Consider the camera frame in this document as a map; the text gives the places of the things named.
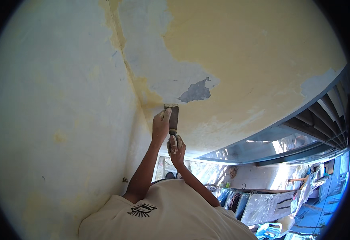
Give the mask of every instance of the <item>dirty hand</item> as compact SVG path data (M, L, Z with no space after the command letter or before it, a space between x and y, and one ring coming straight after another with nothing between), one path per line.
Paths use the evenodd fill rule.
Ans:
M177 135L176 137L174 135L170 136L170 142L167 143L167 148L171 149L171 152L169 152L172 164L174 167L181 166L184 164L184 154L186 152L186 145L184 144L182 138Z
M161 111L152 120L152 141L162 144L170 130L171 108Z

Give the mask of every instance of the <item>plastic chair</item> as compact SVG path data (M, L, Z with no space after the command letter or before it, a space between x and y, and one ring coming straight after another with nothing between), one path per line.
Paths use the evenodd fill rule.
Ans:
M278 225L279 228L270 227L270 225ZM256 237L268 237L269 239L275 239L280 232L282 231L281 223L264 223L262 225L259 224L259 228L256 231Z

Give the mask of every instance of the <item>person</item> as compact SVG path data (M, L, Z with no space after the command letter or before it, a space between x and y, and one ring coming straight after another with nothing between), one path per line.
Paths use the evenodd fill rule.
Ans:
M167 108L153 118L151 144L126 193L111 196L98 212L82 221L81 240L257 239L184 165L186 145L180 136L170 136L170 156L183 179L151 185L170 116L171 109Z

